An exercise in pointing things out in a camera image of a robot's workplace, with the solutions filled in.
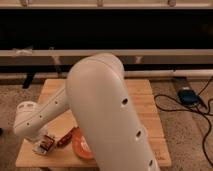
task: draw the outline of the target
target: red object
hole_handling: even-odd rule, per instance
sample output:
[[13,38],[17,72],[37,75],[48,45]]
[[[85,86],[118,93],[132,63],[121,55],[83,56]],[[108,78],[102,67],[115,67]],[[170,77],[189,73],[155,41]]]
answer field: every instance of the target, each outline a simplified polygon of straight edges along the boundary
[[72,133],[72,148],[79,157],[83,159],[94,159],[80,128],[76,128]]

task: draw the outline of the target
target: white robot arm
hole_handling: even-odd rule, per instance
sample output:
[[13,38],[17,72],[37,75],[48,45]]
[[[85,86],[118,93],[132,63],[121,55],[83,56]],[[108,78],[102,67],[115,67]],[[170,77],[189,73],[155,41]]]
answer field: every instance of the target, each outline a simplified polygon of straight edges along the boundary
[[49,100],[17,115],[15,134],[36,136],[71,109],[101,171],[159,171],[123,77],[122,63],[111,54],[81,60]]

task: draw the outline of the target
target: wooden tabletop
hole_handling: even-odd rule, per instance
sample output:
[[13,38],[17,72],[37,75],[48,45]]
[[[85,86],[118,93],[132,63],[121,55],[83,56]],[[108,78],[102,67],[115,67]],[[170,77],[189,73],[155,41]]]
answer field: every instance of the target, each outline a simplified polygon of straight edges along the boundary
[[[171,159],[164,138],[161,120],[158,115],[152,89],[148,80],[125,80],[130,97],[141,122],[147,128],[148,139],[160,166],[171,166]],[[64,83],[63,79],[46,80],[38,103],[45,101]],[[72,112],[69,110],[48,124],[50,133],[56,140],[63,137],[76,126]],[[62,149],[54,149],[47,156],[40,156],[32,151],[33,145],[24,140],[16,160],[16,167],[96,167],[94,160],[82,160],[75,155],[71,143]]]

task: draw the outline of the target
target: black cable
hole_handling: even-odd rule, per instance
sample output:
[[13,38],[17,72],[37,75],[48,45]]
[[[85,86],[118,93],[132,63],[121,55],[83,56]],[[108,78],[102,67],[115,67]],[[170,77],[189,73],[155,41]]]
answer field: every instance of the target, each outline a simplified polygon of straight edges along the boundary
[[[208,85],[211,83],[212,80],[213,80],[213,76],[209,79],[209,81],[207,82],[207,84],[201,89],[201,91],[197,94],[197,96],[200,96],[206,90],[206,88],[208,87]],[[211,123],[211,121],[209,120],[209,118],[207,116],[213,116],[213,114],[210,113],[211,112],[211,102],[213,101],[213,98],[211,98],[211,99],[208,100],[207,111],[203,112],[203,111],[201,111],[198,108],[199,104],[196,105],[196,106],[193,106],[193,107],[185,106],[181,102],[179,102],[178,100],[176,100],[175,98],[170,97],[170,96],[168,96],[166,94],[158,94],[158,95],[154,96],[155,102],[157,101],[157,98],[159,98],[159,97],[166,97],[166,98],[174,101],[175,103],[177,103],[178,105],[180,105],[183,108],[179,108],[179,109],[165,109],[165,108],[162,108],[161,106],[159,106],[156,103],[156,106],[157,106],[158,109],[160,109],[162,111],[165,111],[165,112],[177,112],[177,111],[188,111],[188,112],[192,112],[192,113],[195,113],[195,114],[198,114],[198,115],[202,116],[208,122],[208,130],[204,134],[204,137],[203,137],[203,140],[202,140],[202,150],[203,150],[204,156],[206,157],[207,161],[209,162],[209,164],[213,168],[213,162],[210,160],[210,158],[208,156],[208,153],[207,153],[207,150],[206,150],[206,141],[207,141],[207,138],[208,138],[208,136],[210,135],[210,133],[212,131],[212,123]]]

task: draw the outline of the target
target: black wall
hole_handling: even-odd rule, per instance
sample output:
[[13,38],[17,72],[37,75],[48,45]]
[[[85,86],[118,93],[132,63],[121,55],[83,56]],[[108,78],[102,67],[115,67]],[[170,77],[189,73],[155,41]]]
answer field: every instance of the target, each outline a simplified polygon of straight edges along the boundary
[[211,10],[0,10],[0,49],[211,49]]

